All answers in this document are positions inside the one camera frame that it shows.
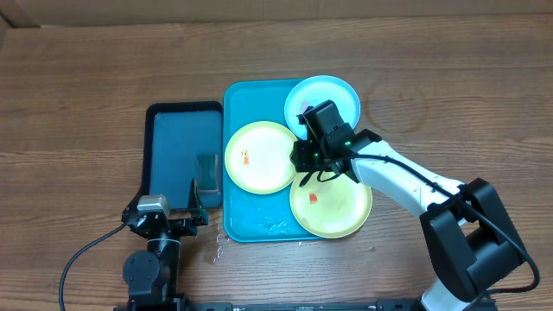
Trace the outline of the green dish sponge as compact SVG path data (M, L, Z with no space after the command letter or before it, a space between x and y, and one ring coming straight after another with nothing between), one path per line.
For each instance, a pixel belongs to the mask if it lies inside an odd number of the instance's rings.
M215 154L198 155L196 164L199 171L198 188L203 193L214 193L219 191L218 180L218 156Z

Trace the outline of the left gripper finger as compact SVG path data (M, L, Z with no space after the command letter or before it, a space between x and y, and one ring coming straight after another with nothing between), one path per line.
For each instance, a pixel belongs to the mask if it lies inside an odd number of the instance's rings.
M137 209L137 205L138 205L138 202L140 200L140 198L144 195L144 188L143 187L140 187L138 190L137 190L137 193L135 194L135 196L131 199L131 201L129 202L129 204L127 205L127 207L124 209L126 212L131 212L131 211L134 211Z
M200 199L199 189L197 185L197 180L192 179L190 183L190 190L188 195L188 210L197 210L203 207L203 204Z

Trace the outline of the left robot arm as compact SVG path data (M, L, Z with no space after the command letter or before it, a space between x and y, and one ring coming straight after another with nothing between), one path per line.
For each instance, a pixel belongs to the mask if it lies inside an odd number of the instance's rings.
M189 299L177 292L181 238L195 236L208 224L208 215L192 180L188 196L190 216L172 219L162 194L142 195L124 212L124 223L147 240L147 249L129 255L123 266L128 286L127 310L192 310Z

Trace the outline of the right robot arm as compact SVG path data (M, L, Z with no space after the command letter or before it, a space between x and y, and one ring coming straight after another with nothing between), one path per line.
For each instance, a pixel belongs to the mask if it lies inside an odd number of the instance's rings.
M495 295L495 283L523 263L531 284L502 293L533 290L540 281L497 191L477 178L469 183L437 175L398 154L379 135L355 133L341 121L305 121L307 135L296 142L291 161L308 176L329 172L373 187L419 218L435 284L415 310L473 310Z

